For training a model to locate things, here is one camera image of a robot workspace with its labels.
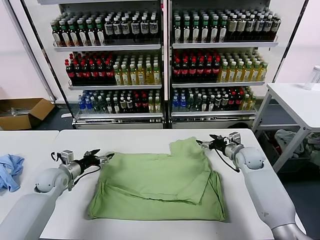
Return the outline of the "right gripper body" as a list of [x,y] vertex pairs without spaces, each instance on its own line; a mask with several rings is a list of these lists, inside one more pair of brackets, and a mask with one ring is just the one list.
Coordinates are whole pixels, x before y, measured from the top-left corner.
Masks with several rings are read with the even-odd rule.
[[211,148],[213,150],[217,150],[224,153],[228,144],[229,144],[228,138],[214,139],[211,143]]

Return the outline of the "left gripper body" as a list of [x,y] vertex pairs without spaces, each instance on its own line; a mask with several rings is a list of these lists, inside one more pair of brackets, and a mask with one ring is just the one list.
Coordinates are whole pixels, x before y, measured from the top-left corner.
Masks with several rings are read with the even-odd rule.
[[80,166],[81,172],[84,172],[91,166],[98,166],[100,164],[100,160],[95,155],[85,155],[82,159],[75,160],[75,162]]

